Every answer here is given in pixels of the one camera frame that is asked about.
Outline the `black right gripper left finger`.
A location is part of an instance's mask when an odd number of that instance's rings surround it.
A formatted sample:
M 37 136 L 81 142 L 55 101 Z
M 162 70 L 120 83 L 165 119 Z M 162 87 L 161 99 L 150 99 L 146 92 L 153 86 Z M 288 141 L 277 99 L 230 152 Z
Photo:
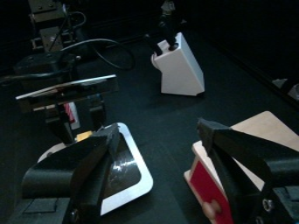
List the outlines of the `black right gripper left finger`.
M 97 224 L 118 140 L 113 124 L 31 166 L 5 224 Z

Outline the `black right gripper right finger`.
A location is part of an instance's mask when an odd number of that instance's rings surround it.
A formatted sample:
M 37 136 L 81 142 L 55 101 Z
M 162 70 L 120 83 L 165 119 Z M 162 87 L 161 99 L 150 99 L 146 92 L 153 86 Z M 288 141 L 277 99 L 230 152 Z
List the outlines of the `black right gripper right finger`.
M 202 118 L 197 131 L 233 223 L 299 224 L 299 152 Z

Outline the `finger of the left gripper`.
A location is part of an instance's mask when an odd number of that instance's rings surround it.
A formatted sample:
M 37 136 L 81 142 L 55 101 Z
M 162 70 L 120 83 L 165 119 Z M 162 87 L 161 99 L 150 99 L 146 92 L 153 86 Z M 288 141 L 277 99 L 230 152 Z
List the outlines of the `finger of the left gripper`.
M 90 115 L 93 128 L 98 130 L 106 120 L 105 104 L 101 94 L 93 94 L 88 98 L 88 112 Z
M 53 105 L 50 108 L 45 109 L 45 123 L 51 134 L 65 145 L 74 143 L 69 117 L 61 105 Z

